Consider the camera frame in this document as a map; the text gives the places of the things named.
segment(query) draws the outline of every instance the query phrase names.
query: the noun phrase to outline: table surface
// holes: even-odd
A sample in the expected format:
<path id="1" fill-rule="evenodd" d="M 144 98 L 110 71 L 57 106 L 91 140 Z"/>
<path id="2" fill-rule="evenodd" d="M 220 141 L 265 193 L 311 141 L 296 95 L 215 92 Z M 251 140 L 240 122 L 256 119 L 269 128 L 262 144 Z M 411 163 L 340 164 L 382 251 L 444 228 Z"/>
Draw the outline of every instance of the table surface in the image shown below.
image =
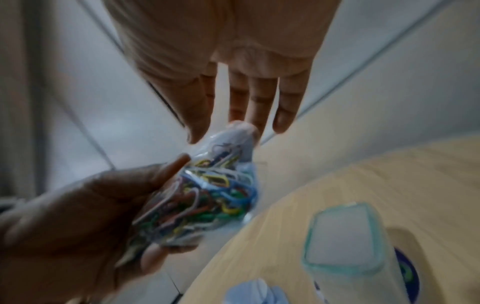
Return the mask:
<path id="1" fill-rule="evenodd" d="M 292 192 L 231 239 L 181 303 L 221 303 L 230 287 L 259 277 L 292 304 L 320 303 L 300 262 L 308 224 L 352 201 L 371 203 L 391 238 L 409 238 L 402 249 L 417 255 L 436 303 L 480 303 L 480 136 L 395 151 Z"/>

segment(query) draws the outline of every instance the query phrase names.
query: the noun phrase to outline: clear plastic bag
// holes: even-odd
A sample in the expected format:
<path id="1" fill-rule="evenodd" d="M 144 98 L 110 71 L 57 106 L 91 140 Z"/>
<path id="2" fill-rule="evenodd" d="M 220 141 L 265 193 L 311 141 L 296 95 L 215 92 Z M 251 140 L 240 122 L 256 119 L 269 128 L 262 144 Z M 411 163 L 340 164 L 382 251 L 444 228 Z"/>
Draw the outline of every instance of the clear plastic bag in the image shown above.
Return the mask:
<path id="1" fill-rule="evenodd" d="M 133 220 L 130 249 L 197 245 L 209 231 L 242 221 L 260 194 L 252 162 L 257 138 L 255 126 L 233 122 L 196 147 L 191 162 Z"/>

